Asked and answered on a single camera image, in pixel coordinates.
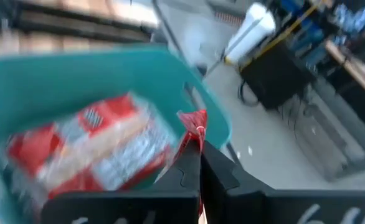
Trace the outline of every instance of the floor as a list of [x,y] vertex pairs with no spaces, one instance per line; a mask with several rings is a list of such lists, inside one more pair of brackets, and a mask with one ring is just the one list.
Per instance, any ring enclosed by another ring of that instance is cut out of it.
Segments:
[[[150,6],[150,0],[133,4]],[[218,21],[204,0],[159,0],[159,6],[190,64],[211,67],[237,27]],[[276,189],[365,189],[365,173],[327,182],[309,163],[291,129],[276,113],[250,108],[237,98],[240,77],[219,65],[204,79],[232,124],[231,143],[244,169]]]

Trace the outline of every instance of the yellow pole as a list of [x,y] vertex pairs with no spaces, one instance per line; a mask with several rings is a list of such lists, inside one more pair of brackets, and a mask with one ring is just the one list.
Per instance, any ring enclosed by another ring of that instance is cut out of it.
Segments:
[[281,42],[281,40],[285,39],[304,19],[306,19],[317,7],[324,3],[326,0],[320,1],[317,5],[311,6],[307,11],[301,15],[289,28],[287,28],[284,32],[282,32],[276,39],[273,39],[269,44],[267,44],[259,53],[257,53],[253,58],[249,59],[243,66],[239,68],[241,72],[246,66],[250,65],[253,62],[254,58],[258,58],[262,56],[265,52],[269,51],[273,48],[277,43]]

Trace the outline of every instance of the plastic food package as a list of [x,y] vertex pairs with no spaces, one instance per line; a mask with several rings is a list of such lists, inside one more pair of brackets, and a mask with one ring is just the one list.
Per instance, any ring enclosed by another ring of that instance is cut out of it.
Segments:
[[176,152],[176,137],[156,109],[125,95],[11,136],[0,160],[11,171],[11,191],[37,213],[64,192],[133,187],[170,166]]
[[[187,133],[180,143],[178,155],[182,153],[190,140],[198,142],[200,153],[202,153],[207,129],[207,111],[200,110],[193,113],[178,113],[178,117],[187,129]],[[204,206],[201,199],[199,202],[199,216],[202,215],[203,209]]]

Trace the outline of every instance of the red packet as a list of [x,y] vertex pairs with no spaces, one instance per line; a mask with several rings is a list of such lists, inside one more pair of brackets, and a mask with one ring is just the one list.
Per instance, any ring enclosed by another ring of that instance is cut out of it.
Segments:
[[[203,144],[206,136],[207,128],[207,111],[199,110],[193,113],[178,113],[178,118],[182,121],[183,125],[187,129],[187,133],[184,135],[180,147],[178,149],[178,154],[176,158],[181,154],[184,148],[187,146],[188,142],[193,139],[199,143],[199,152],[202,153]],[[203,212],[202,199],[199,201],[199,216]]]

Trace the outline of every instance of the shopping basket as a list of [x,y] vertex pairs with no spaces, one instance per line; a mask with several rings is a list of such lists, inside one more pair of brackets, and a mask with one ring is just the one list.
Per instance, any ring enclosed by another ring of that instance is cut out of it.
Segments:
[[[220,148],[229,139],[229,123],[199,76],[161,47],[3,58],[0,141],[12,133],[76,112],[94,101],[129,91],[153,102],[175,134],[182,136],[185,128],[176,113],[197,110],[186,91],[189,86],[190,90],[196,89],[207,108],[206,139]],[[0,182],[0,218],[4,223],[20,223],[6,185]]]

